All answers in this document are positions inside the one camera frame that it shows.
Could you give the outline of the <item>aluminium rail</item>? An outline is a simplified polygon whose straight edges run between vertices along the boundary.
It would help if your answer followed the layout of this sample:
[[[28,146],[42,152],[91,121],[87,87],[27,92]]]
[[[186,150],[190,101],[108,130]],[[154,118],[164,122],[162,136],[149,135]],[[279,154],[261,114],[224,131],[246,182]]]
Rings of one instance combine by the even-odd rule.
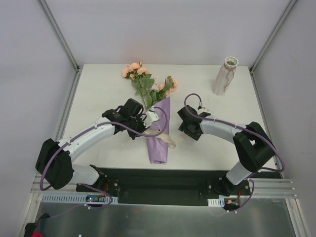
[[[249,181],[250,191],[254,184],[253,198],[297,199],[299,197],[290,179],[253,178]]]

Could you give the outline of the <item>white ribbed ceramic vase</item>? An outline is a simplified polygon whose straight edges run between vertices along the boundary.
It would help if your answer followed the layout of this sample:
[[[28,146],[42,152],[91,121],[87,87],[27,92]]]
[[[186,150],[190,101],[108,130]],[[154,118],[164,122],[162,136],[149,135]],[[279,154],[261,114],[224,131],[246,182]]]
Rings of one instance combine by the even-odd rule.
[[[230,83],[235,77],[238,64],[239,61],[235,57],[230,56],[224,59],[224,63],[212,85],[212,91],[214,94],[222,96],[226,93]]]

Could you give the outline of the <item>aluminium frame post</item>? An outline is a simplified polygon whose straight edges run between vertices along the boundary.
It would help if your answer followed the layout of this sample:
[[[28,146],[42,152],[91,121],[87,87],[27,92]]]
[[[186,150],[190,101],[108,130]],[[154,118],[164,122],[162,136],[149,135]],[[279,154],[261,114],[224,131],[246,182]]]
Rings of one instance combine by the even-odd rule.
[[[46,0],[37,0],[40,8],[42,9],[51,29],[53,30],[56,39],[58,40],[62,50],[64,51],[68,61],[70,62],[70,64],[72,65],[73,69],[75,70],[75,72],[79,72],[80,70],[80,65],[77,63],[54,15],[53,12],[51,11],[48,3]]]
[[[260,49],[257,57],[255,58],[252,66],[249,68],[249,72],[251,75],[254,74],[254,72],[258,68],[259,64],[261,63],[265,54],[267,53],[269,47],[272,45],[272,43],[275,40],[275,38],[277,37],[279,31],[281,30],[281,28],[285,24],[286,20],[288,19],[289,15],[291,14],[291,12],[293,11],[293,9],[295,8],[295,6],[297,5],[298,2],[299,2],[298,0],[289,0],[288,3],[286,4],[280,17],[276,21],[274,27],[272,28],[271,32],[269,33],[267,39],[265,40],[265,42],[262,46],[262,48]]]

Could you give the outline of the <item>pink flower stem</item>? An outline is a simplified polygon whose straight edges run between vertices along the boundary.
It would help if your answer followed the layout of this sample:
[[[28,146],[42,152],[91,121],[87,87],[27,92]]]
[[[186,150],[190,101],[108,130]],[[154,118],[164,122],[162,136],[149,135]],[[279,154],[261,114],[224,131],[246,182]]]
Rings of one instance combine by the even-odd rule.
[[[177,86],[178,83],[172,76],[167,76],[164,82],[159,85],[153,83],[153,85],[147,89],[147,109],[169,97],[171,92],[176,90]]]
[[[127,66],[122,71],[122,77],[131,81],[136,89],[136,95],[140,95],[146,109],[153,105],[153,88],[155,79],[149,73],[148,69],[141,62],[135,62]]]

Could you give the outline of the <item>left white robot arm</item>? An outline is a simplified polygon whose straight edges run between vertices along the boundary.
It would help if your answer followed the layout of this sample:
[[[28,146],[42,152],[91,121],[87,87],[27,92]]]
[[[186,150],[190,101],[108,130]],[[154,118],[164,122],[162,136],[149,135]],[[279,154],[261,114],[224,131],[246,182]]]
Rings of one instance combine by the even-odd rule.
[[[93,124],[66,139],[43,142],[36,163],[41,174],[40,189],[48,187],[61,189],[69,183],[86,184],[93,192],[99,192],[106,186],[105,174],[95,165],[82,166],[74,161],[98,142],[127,130],[129,137],[135,139],[148,127],[148,118],[144,107],[134,99],[128,99],[123,106],[105,111]]]

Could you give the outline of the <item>red black object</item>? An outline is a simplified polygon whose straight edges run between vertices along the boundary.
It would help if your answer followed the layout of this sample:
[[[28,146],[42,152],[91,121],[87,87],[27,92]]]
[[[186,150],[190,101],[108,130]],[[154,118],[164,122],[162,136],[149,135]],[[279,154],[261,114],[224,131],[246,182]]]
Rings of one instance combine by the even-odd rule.
[[[24,235],[23,237],[43,237],[43,234],[36,231],[36,228],[41,220],[50,218],[48,213],[44,213],[40,216],[35,222],[28,223],[24,228]]]

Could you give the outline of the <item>cream printed ribbon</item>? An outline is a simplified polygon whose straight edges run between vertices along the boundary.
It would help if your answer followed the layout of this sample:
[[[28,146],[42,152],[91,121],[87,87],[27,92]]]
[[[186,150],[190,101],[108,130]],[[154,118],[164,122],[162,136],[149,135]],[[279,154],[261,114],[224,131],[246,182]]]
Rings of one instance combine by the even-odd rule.
[[[161,135],[157,136],[158,133],[159,131],[154,131],[151,129],[148,129],[144,132],[145,135],[150,135],[151,138],[157,138],[159,141],[166,143],[168,147],[171,149],[175,149],[178,143],[182,143],[183,141],[186,141],[189,139],[189,137],[186,134],[172,138],[170,135],[166,133],[162,133]]]

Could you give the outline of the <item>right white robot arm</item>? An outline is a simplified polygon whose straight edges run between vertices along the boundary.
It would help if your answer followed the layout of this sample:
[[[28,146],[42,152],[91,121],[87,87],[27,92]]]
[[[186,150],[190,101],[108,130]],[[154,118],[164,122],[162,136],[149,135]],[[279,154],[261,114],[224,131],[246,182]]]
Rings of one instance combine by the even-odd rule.
[[[240,189],[240,183],[259,171],[275,155],[272,144],[260,124],[233,125],[210,113],[198,114],[190,106],[177,114],[182,120],[179,130],[198,140],[201,135],[213,135],[234,144],[239,161],[219,181],[212,184],[219,195],[230,196]]]

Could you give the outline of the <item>left aluminium frame post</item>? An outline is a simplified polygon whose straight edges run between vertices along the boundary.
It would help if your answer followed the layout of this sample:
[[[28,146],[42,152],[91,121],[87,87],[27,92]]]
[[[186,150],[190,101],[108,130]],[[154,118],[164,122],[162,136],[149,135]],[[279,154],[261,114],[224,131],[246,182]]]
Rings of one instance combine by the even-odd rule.
[[[40,8],[42,9],[51,29],[53,30],[56,39],[58,40],[62,50],[64,51],[68,61],[70,62],[70,64],[72,65],[73,69],[75,70],[75,72],[79,72],[80,70],[80,65],[77,63],[54,15],[53,12],[51,11],[48,3],[46,0],[37,0]]]

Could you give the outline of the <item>right aluminium frame post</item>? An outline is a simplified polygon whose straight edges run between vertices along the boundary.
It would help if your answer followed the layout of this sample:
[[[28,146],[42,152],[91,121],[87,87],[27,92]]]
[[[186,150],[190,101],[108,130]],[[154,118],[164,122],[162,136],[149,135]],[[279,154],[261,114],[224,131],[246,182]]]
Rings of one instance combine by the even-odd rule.
[[[297,5],[298,2],[299,2],[298,0],[289,0],[288,3],[286,4],[280,17],[276,21],[274,27],[272,28],[271,32],[269,33],[267,39],[265,40],[265,42],[262,46],[262,48],[260,49],[257,57],[255,58],[252,66],[249,68],[249,72],[251,75],[254,74],[254,72],[258,68],[259,64],[261,63],[265,54],[267,53],[269,47],[272,45],[272,43],[275,40],[275,38],[277,37],[279,31],[281,30],[281,28],[285,24],[286,20],[288,19],[289,15],[291,14],[291,12],[293,11],[293,9],[295,8],[295,6]]]

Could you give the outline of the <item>purple pink wrapping paper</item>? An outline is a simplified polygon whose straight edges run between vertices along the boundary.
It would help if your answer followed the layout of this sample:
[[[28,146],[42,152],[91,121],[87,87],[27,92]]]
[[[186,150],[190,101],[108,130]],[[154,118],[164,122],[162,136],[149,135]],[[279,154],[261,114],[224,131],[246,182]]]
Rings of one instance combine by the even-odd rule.
[[[156,110],[160,121],[155,122],[151,125],[151,131],[160,132],[163,130],[165,124],[166,129],[164,132],[156,137],[147,138],[147,148],[149,154],[149,160],[154,164],[165,164],[167,163],[168,158],[168,148],[169,143],[167,140],[170,138],[169,136],[169,120],[170,120],[170,110],[171,110],[171,102],[170,97],[163,99],[155,104],[155,106],[160,107],[166,112],[166,117],[161,110]]]

